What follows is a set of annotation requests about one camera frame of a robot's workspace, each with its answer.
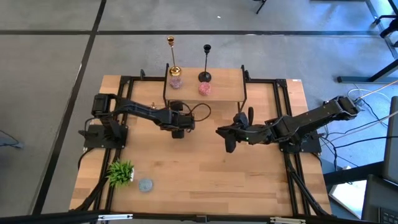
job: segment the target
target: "potted plant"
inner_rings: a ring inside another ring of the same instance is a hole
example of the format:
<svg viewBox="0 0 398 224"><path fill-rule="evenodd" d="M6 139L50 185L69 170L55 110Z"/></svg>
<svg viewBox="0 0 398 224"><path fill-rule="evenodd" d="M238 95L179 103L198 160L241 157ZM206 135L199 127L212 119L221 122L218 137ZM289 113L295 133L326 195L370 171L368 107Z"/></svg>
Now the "potted plant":
<svg viewBox="0 0 398 224"><path fill-rule="evenodd" d="M131 165L130 161L120 162L118 160L113 162L109 166L107 178L112 187L125 186L132 182L134 178L134 166Z"/></svg>

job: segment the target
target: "metal table leg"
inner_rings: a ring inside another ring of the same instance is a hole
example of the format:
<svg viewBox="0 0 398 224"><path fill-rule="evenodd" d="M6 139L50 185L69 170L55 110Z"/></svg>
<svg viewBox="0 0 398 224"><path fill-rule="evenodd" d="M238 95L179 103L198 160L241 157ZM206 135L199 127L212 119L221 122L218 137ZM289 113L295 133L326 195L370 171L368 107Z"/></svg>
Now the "metal table leg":
<svg viewBox="0 0 398 224"><path fill-rule="evenodd" d="M262 1L261 6L260 6L260 8L257 10L256 14L259 14L261 8L264 6L264 4L266 3L267 0L261 0L261 1Z"/></svg>
<svg viewBox="0 0 398 224"><path fill-rule="evenodd" d="M383 163L384 162L375 162L373 164L352 169L330 172L328 174L324 174L323 178L325 179L326 186L366 180L370 174L377 176L382 175Z"/></svg>
<svg viewBox="0 0 398 224"><path fill-rule="evenodd" d="M337 81L339 83L392 83L398 80L398 78L392 78L388 76L397 69L398 60L395 60L371 77L337 77Z"/></svg>

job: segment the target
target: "black candlestick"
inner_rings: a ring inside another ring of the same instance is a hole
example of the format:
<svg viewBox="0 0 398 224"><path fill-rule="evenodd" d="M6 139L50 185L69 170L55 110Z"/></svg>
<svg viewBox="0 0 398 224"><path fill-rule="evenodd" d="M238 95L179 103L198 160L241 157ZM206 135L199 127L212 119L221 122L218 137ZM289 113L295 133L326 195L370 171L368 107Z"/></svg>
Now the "black candlestick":
<svg viewBox="0 0 398 224"><path fill-rule="evenodd" d="M210 82L211 75L210 75L210 73L206 72L206 69L207 69L207 55L210 52L211 46L206 44L206 45L203 46L203 49L205 49L205 53L206 53L205 71L199 73L198 77L199 77L199 81L200 82Z"/></svg>

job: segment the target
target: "floor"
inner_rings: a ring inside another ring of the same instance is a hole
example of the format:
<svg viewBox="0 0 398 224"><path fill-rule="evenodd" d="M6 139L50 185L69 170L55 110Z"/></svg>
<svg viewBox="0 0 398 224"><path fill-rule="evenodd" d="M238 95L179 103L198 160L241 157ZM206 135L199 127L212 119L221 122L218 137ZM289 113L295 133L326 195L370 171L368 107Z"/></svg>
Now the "floor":
<svg viewBox="0 0 398 224"><path fill-rule="evenodd" d="M0 30L91 30L100 2L3 0ZM392 11L387 0L372 0L372 4L378 14ZM249 0L113 0L106 3L99 30L378 31L371 26L373 17L365 2L268 0L256 15L258 6ZM87 41L88 35L0 35L0 103L4 105L0 128L25 144L23 149L3 147L0 151L2 217L30 213ZM202 66L204 44L212 46L209 67L238 68L244 64L253 78L301 79L310 109L356 88L337 83L337 76L369 76L394 59L386 42L376 35L176 35L176 63ZM83 145L77 131L90 117L102 76L138 75L140 69L148 76L161 76L170 62L169 51L166 35L96 36L44 212L68 208ZM358 86L368 90L380 87ZM390 86L381 92L392 97L397 90ZM379 117L389 114L389 101L383 96L373 94L366 101ZM328 127L330 132L341 132L373 120L365 108L356 119ZM336 145L385 135L386 128L378 124L361 135L339 139ZM338 155L357 165L381 161L384 142L344 147ZM333 161L325 146L322 158ZM349 163L338 159L338 165Z"/></svg>

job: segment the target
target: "wooden tabletop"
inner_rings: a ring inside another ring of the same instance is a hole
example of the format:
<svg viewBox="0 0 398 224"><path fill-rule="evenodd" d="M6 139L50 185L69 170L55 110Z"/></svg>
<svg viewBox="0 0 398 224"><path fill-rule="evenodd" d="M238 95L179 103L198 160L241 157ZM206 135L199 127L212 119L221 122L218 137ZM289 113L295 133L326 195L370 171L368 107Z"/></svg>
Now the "wooden tabletop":
<svg viewBox="0 0 398 224"><path fill-rule="evenodd" d="M120 76L104 76L102 93L116 93ZM294 115L307 111L300 80L287 80ZM163 82L134 82L131 100L159 107ZM247 84L248 106L254 108L254 123L276 118L274 92L270 84ZM224 149L224 139L215 133L218 126L231 124L237 111L233 102L209 102L211 116L185 133L184 139L172 139L153 122L129 116L129 133L121 160L134 164L134 182L114 191L113 212L190 213L214 215L292 214L283 155L278 145L237 145L232 154ZM195 118L206 116L198 107ZM81 162L70 208L79 206L92 191L100 175L103 149L95 149ZM301 154L305 182L317 202L331 212L319 160ZM150 178L149 193L138 189L138 181ZM106 200L105 188L100 208ZM296 186L298 208L303 212Z"/></svg>
<svg viewBox="0 0 398 224"><path fill-rule="evenodd" d="M199 73L203 68L181 68L180 78L183 81L181 89L174 90L170 85L171 76L167 76L166 100L187 101L243 101L243 74L240 68L207 68L211 74L211 94L202 96L199 94Z"/></svg>

